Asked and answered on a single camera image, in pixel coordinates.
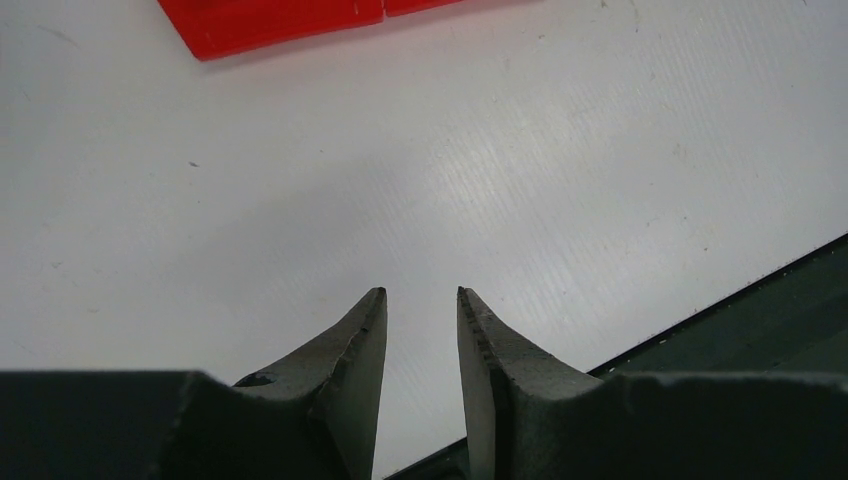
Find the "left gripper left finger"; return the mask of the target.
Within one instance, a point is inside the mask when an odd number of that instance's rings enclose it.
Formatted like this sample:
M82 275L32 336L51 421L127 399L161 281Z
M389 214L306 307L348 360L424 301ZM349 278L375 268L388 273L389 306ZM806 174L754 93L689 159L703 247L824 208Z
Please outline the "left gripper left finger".
M234 389L294 409L336 477L370 479L387 324L386 289L372 288L334 325Z

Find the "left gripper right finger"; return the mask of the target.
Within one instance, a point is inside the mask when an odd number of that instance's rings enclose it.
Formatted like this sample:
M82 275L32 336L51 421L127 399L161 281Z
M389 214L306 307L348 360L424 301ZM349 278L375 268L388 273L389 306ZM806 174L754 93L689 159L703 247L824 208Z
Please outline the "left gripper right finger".
M569 404L600 380L518 333L467 287L457 290L457 347L471 478L553 478L572 447Z

